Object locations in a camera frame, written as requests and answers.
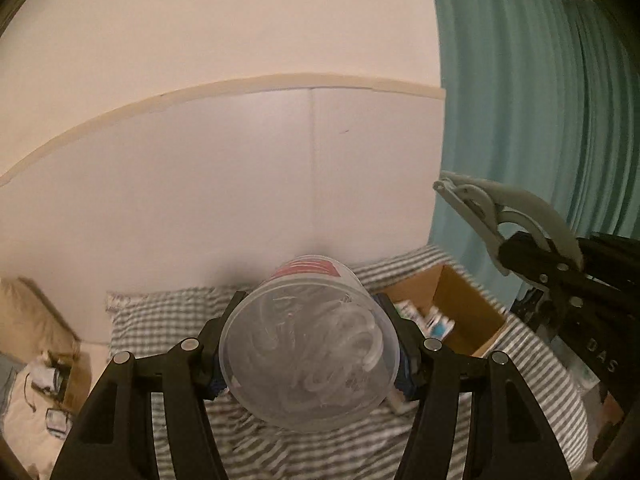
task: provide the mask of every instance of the white wall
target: white wall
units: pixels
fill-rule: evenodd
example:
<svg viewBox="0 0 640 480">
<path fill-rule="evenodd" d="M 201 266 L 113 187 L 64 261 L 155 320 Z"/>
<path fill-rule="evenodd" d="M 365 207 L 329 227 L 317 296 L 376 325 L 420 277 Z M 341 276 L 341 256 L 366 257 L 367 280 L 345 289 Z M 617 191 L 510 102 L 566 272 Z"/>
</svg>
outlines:
<svg viewBox="0 0 640 480">
<path fill-rule="evenodd" d="M 0 182 L 126 105 L 284 73 L 439 88 L 434 2 L 27 0 L 0 38 Z"/>
<path fill-rule="evenodd" d="M 444 101 L 359 89 L 219 96 L 119 121 L 0 187 L 0 275 L 33 278 L 81 338 L 107 290 L 259 281 L 428 240 Z"/>
</svg>

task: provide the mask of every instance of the small box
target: small box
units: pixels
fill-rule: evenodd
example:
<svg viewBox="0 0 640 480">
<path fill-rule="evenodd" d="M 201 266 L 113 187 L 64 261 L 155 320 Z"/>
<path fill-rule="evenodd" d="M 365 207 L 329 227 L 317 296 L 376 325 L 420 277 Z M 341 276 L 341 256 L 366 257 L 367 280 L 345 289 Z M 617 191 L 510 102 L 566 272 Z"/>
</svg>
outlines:
<svg viewBox="0 0 640 480">
<path fill-rule="evenodd" d="M 455 321 L 444 343 L 458 354 L 481 357 L 506 325 L 505 318 L 452 267 L 439 265 L 383 289 L 393 303 L 411 300 L 421 314 L 432 305 Z"/>
<path fill-rule="evenodd" d="M 64 412 L 77 415 L 89 396 L 91 370 L 87 355 L 48 354 L 47 366 L 55 366 L 62 374 L 62 387 L 56 397 L 43 392 L 32 384 L 31 387 L 43 397 L 50 399 L 52 405 Z"/>
</svg>

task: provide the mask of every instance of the metal screw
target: metal screw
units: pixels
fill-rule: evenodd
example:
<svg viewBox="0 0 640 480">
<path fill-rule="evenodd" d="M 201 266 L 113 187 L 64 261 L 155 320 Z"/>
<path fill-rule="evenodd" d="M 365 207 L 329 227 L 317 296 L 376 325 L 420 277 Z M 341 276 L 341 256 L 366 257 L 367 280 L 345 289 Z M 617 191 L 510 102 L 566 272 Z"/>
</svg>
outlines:
<svg viewBox="0 0 640 480">
<path fill-rule="evenodd" d="M 190 352 L 191 350 L 195 350 L 199 344 L 200 343 L 196 338 L 190 337 L 180 343 L 180 348 L 187 352 Z"/>
<path fill-rule="evenodd" d="M 118 352 L 116 355 L 113 356 L 113 362 L 116 363 L 117 365 L 124 364 L 129 360 L 130 356 L 131 354 L 127 351 Z"/>
<path fill-rule="evenodd" d="M 433 337 L 424 340 L 424 347 L 427 350 L 437 352 L 442 348 L 442 343 Z"/>
<path fill-rule="evenodd" d="M 494 360 L 494 363 L 498 363 L 499 365 L 505 365 L 509 362 L 509 357 L 504 352 L 494 352 L 491 354 L 491 359 Z"/>
</svg>

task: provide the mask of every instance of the blue gripper pad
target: blue gripper pad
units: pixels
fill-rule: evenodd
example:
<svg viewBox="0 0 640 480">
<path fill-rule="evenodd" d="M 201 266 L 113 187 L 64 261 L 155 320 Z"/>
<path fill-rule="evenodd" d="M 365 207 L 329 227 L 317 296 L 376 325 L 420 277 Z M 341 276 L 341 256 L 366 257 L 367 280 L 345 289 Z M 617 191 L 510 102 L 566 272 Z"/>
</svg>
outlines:
<svg viewBox="0 0 640 480">
<path fill-rule="evenodd" d="M 207 387 L 207 397 L 209 399 L 215 399 L 219 394 L 226 390 L 225 378 L 222 375 L 220 369 L 220 361 L 218 360 L 218 354 L 213 358 L 213 378 Z"/>
<path fill-rule="evenodd" d="M 417 387 L 411 378 L 409 359 L 404 353 L 402 345 L 400 345 L 400 365 L 398 367 L 398 374 L 396 375 L 396 382 L 394 383 L 394 386 L 396 389 L 404 393 L 404 396 L 407 399 L 412 399 L 417 391 Z"/>
</svg>

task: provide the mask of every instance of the clear plastic container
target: clear plastic container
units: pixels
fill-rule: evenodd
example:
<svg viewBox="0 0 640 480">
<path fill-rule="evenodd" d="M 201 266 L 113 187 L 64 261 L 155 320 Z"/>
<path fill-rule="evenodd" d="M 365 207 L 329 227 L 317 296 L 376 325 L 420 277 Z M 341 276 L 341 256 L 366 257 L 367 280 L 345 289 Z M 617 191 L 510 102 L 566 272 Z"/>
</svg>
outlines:
<svg viewBox="0 0 640 480">
<path fill-rule="evenodd" d="M 391 321 L 346 266 L 301 256 L 236 307 L 219 357 L 246 409 L 309 432 L 340 428 L 379 405 L 400 351 Z"/>
</svg>

